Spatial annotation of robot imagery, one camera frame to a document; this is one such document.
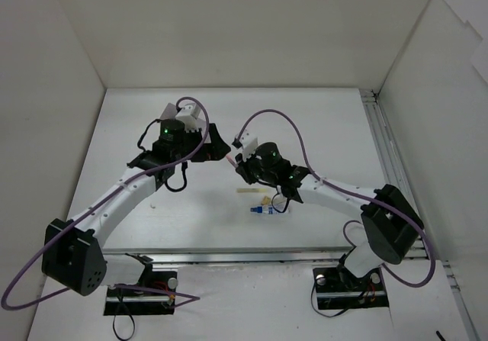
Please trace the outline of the pink purple highlighter pen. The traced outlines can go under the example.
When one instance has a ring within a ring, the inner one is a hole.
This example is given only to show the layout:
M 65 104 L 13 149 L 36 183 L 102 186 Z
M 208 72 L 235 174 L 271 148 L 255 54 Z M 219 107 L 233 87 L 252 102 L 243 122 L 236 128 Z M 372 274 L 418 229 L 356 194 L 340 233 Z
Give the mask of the pink purple highlighter pen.
M 226 156 L 226 159 L 227 161 L 234 167 L 236 168 L 238 166 L 238 164 L 236 163 L 236 161 L 231 157 L 231 156 Z

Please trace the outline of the yellow eraser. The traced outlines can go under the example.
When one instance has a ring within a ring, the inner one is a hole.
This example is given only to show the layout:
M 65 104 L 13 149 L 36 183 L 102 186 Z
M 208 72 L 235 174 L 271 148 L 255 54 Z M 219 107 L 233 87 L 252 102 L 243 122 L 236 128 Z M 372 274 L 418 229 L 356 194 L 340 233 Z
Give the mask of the yellow eraser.
M 261 201 L 261 205 L 269 205 L 271 203 L 271 198 L 268 197 L 267 195 L 263 197 Z

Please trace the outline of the yellow highlighter pen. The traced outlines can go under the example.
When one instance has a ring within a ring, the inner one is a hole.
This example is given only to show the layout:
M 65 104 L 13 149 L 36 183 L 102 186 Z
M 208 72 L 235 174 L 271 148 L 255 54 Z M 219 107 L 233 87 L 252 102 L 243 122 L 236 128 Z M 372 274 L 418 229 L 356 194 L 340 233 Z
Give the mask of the yellow highlighter pen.
M 267 188 L 237 188 L 236 193 L 239 194 L 258 194 L 258 193 L 266 193 L 268 192 Z

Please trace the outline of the blue white correction pen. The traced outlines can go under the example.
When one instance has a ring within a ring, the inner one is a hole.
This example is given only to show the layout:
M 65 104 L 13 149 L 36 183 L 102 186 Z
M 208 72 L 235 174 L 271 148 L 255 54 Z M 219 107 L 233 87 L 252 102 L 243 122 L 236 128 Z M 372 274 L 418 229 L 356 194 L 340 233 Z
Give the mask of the blue white correction pen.
M 288 214 L 290 210 L 287 208 L 286 210 L 279 211 L 277 208 L 269 205 L 259 205 L 259 206 L 250 207 L 249 212 L 252 214 L 259 214 L 259 215 L 282 215 L 282 214 Z

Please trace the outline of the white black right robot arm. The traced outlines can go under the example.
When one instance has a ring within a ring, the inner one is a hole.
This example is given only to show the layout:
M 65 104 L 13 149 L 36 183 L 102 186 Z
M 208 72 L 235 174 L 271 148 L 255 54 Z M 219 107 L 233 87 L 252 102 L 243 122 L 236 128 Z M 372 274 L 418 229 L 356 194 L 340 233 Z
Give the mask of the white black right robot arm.
M 284 159 L 275 143 L 259 144 L 255 138 L 233 141 L 239 150 L 236 172 L 248 184 L 259 183 L 277 190 L 287 203 L 315 204 L 358 221 L 365 241 L 354 246 L 337 266 L 339 284 L 357 288 L 370 273 L 384 265 L 399 265 L 424 225 L 401 191 L 393 185 L 365 189 L 321 179 L 308 167 Z

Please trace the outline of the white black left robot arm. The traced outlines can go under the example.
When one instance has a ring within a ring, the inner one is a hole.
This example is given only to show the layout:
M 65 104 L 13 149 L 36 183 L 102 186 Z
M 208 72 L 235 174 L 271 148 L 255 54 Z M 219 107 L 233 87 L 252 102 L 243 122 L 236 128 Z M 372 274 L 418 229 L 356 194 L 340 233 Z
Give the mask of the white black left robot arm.
M 85 214 L 68 221 L 55 219 L 48 225 L 43 274 L 82 296 L 100 286 L 125 285 L 137 295 L 150 290 L 149 260 L 130 254 L 103 254 L 109 236 L 139 203 L 165 186 L 176 165 L 219 161 L 230 152 L 214 123 L 195 130 L 186 129 L 176 119 L 160 120 L 159 125 L 159 138 L 152 148 L 128 163 L 124 175 L 104 198 Z

